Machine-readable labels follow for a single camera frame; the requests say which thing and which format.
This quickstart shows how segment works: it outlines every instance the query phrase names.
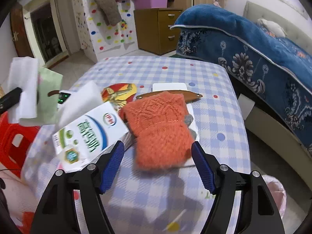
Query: orange knitted hat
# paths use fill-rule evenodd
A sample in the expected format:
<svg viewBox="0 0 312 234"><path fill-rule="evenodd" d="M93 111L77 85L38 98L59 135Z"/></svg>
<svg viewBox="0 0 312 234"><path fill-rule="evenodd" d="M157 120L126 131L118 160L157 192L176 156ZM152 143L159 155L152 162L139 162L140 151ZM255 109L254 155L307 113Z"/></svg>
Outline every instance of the orange knitted hat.
<svg viewBox="0 0 312 234"><path fill-rule="evenodd" d="M184 123L188 114L182 94L162 92L124 106L137 137L136 163L142 169L178 166L191 157L194 139Z"/></svg>

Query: red plastic chair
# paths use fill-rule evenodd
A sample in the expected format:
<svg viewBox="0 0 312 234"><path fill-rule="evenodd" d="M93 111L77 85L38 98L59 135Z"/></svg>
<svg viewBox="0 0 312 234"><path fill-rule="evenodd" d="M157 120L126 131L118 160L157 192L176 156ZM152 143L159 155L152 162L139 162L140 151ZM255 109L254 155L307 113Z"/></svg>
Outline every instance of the red plastic chair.
<svg viewBox="0 0 312 234"><path fill-rule="evenodd" d="M22 127L19 124L9 124L7 112L0 116L0 162L7 169L21 169L23 167L29 145L34 141L40 127ZM21 143L15 147L12 142L17 134L23 136ZM16 176L21 171L12 170Z"/></svg>

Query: red dot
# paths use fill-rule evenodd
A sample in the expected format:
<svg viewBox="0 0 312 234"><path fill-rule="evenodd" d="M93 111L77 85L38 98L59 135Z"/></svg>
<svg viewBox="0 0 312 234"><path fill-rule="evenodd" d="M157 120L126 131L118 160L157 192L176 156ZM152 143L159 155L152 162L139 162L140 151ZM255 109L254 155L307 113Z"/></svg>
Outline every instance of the red dot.
<svg viewBox="0 0 312 234"><path fill-rule="evenodd" d="M77 191L74 191L74 199L75 200L79 199L79 193Z"/></svg>

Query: table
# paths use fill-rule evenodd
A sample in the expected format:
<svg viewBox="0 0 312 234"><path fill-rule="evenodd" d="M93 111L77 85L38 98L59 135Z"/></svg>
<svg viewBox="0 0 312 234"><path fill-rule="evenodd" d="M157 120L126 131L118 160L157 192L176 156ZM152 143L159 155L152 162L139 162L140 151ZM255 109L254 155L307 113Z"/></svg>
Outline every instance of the table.
<svg viewBox="0 0 312 234"><path fill-rule="evenodd" d="M153 83L186 83L188 90L203 95L192 104L202 147L219 163L250 173L244 122L229 77L221 66L179 58L112 57L94 65L71 90L77 91L89 80L101 88L135 83L137 94L150 92ZM40 129L22 169L22 177L38 199L59 164L51 140L53 132L54 125ZM134 149L135 145L125 152L112 188L101 196L115 233L200 233L214 198L204 189L197 169L142 172L134 168ZM75 191L74 195L82 234L88 233L79 193ZM237 192L227 233L234 232L239 203Z"/></svg>

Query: brown cabinet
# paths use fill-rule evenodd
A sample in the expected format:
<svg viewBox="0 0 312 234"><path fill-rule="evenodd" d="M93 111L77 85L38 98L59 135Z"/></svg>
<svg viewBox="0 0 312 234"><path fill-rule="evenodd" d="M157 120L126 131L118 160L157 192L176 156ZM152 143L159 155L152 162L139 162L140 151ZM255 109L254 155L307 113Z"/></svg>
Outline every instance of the brown cabinet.
<svg viewBox="0 0 312 234"><path fill-rule="evenodd" d="M175 50L180 29L169 28L181 13L182 10L170 8L134 11L138 48L155 54L165 54Z"/></svg>

